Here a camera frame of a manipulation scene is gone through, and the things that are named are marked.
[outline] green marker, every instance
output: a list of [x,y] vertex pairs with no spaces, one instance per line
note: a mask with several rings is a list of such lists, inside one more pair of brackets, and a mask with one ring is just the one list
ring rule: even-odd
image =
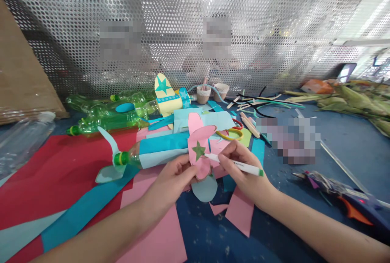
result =
[[[214,153],[205,154],[204,156],[208,157],[209,159],[212,159],[214,161],[219,162],[218,155]],[[246,163],[241,163],[239,161],[234,161],[231,159],[231,161],[243,172],[247,172],[249,174],[255,175],[255,176],[264,176],[264,171],[258,167],[255,167],[253,165],[249,165]]]

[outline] hand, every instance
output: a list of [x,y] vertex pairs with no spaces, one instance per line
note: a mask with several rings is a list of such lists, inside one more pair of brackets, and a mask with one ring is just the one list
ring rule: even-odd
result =
[[142,197],[146,212],[152,213],[157,220],[162,218],[180,197],[183,189],[197,181],[196,173],[197,167],[190,165],[188,154],[168,162]]
[[251,199],[258,208],[264,209],[267,202],[271,201],[278,190],[270,183],[267,175],[254,176],[242,172],[229,159],[254,165],[262,169],[258,158],[237,140],[230,142],[218,155],[221,166],[236,181],[240,190]]

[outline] teal star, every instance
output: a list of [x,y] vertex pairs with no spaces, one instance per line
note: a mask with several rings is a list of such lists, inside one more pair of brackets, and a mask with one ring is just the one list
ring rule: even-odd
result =
[[170,86],[167,86],[167,79],[165,78],[163,82],[161,82],[160,78],[157,76],[158,81],[158,87],[156,91],[164,91],[165,94],[167,94],[167,89],[172,88]]
[[192,147],[192,150],[196,153],[196,159],[195,161],[198,161],[198,159],[204,155],[204,151],[206,150],[206,147],[201,147],[199,141],[196,141],[196,147]]

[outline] blue table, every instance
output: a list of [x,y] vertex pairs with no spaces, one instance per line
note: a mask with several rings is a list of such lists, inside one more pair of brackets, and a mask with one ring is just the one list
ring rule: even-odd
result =
[[[317,131],[339,159],[378,199],[390,202],[390,139],[381,135],[368,121],[335,112],[316,112],[314,104],[305,104],[305,117],[317,116]],[[278,118],[296,117],[294,109],[279,106],[261,108],[261,112]],[[65,134],[84,115],[71,112],[70,119],[56,122],[53,135]],[[0,127],[0,134],[10,126]],[[318,192],[295,178],[291,172],[316,170],[342,183],[355,186],[332,158],[321,149],[315,165],[285,165],[275,151],[266,145],[264,169],[280,191],[310,207],[374,238],[372,227],[346,217],[343,203],[331,199],[329,206]],[[222,179],[213,204],[227,204],[232,193],[223,192]],[[182,193],[177,211],[188,262],[317,262],[323,259],[299,237],[272,217],[255,208],[251,236],[247,238],[225,217],[214,216],[208,203],[200,202],[190,191]],[[390,211],[381,211],[390,222]]]

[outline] metal mesh wall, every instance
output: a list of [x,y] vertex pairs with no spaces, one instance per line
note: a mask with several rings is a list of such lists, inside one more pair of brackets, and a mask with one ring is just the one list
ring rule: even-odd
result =
[[[159,71],[174,88],[207,76],[231,91],[293,89],[358,56],[331,45],[360,1],[5,0],[60,97],[145,90]],[[203,57],[204,17],[231,20],[230,59]],[[99,26],[108,20],[140,23],[137,57],[100,58]]]

